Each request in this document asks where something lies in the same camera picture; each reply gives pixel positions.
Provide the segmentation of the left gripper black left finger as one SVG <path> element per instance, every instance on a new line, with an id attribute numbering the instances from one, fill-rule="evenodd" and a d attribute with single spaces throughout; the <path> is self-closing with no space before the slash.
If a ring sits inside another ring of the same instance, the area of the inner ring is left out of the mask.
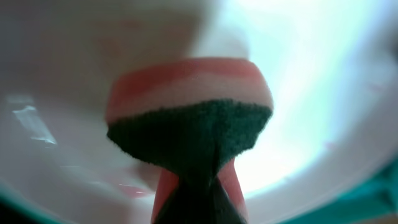
<path id="1" fill-rule="evenodd" d="M 180 181 L 155 218 L 154 224 L 194 224 L 197 222 L 198 195 Z"/>

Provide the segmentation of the teal plastic tray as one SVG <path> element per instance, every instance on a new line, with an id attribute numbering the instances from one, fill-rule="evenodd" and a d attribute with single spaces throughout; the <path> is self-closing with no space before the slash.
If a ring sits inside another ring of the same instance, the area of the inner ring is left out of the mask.
<path id="1" fill-rule="evenodd" d="M 338 200 L 285 224 L 355 223 L 397 214 L 397 160 Z M 59 224 L 1 197 L 1 224 Z"/>

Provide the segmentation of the white plate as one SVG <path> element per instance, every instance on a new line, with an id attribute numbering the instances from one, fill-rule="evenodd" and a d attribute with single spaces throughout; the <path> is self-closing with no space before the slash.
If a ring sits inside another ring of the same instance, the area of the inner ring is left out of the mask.
<path id="1" fill-rule="evenodd" d="M 59 223 L 152 223 L 161 169 L 107 136 L 114 83 L 255 64 L 273 102 L 234 160 L 247 223 L 320 208 L 397 158 L 396 1 L 2 1 L 1 197 Z"/>

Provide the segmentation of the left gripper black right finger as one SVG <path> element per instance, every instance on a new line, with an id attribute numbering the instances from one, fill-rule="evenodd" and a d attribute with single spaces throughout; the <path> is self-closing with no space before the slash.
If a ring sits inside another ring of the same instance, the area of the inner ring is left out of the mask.
<path id="1" fill-rule="evenodd" d="M 219 179 L 215 179 L 200 200 L 200 224 L 246 224 L 229 199 Z"/>

